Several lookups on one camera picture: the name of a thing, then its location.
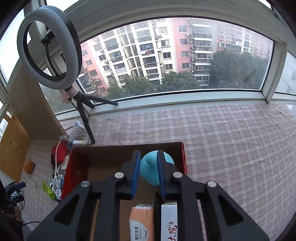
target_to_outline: tree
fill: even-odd
[[[213,54],[210,88],[259,89],[268,66],[267,59],[224,49]]]
[[[162,84],[157,88],[158,92],[200,89],[197,80],[187,71],[179,73],[171,71],[161,81]]]
[[[108,96],[110,100],[129,96],[151,94],[155,88],[145,77],[128,77],[124,79],[126,84],[120,88],[116,83],[109,82]]]

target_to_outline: light blue ball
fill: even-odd
[[[157,172],[157,152],[151,151],[147,153],[141,160],[140,165],[140,175],[144,178],[146,182],[153,186],[159,186],[158,172]],[[165,161],[174,164],[174,160],[171,156],[165,152]]]

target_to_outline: green plastic tube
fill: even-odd
[[[46,184],[45,181],[42,181],[42,189],[43,191],[52,199],[55,199],[55,194],[52,192],[50,187]]]

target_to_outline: wooden board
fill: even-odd
[[[32,140],[58,140],[61,135],[66,135],[38,82],[23,66],[16,78],[10,81],[8,82],[8,101]]]
[[[0,169],[17,182],[20,181],[30,143],[31,138],[14,114],[0,142]]]

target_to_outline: triangular cutout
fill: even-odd
[[[54,221],[64,225],[69,225],[72,221],[78,200],[79,195],[75,195],[54,217]]]
[[[241,223],[244,220],[238,211],[235,210],[235,208],[231,206],[231,204],[222,195],[218,195],[218,200],[227,226]]]

